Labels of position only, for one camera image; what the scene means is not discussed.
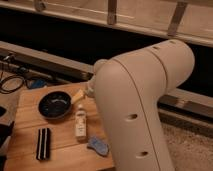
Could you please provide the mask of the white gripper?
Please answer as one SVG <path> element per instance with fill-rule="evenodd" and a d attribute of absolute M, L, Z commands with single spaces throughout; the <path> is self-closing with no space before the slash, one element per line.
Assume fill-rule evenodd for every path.
<path fill-rule="evenodd" d="M 85 86 L 85 92 L 80 89 L 73 97 L 71 100 L 72 104 L 77 103 L 79 100 L 82 100 L 85 98 L 85 94 L 93 98 L 94 97 L 94 83 L 95 83 L 95 77 L 92 77 L 89 81 L 86 82 Z"/>

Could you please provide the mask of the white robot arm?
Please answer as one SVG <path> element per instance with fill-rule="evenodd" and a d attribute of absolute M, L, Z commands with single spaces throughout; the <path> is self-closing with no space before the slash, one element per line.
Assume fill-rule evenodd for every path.
<path fill-rule="evenodd" d="M 174 39 L 96 61 L 85 94 L 96 103 L 117 171 L 175 171 L 157 103 L 194 65 L 190 47 Z"/>

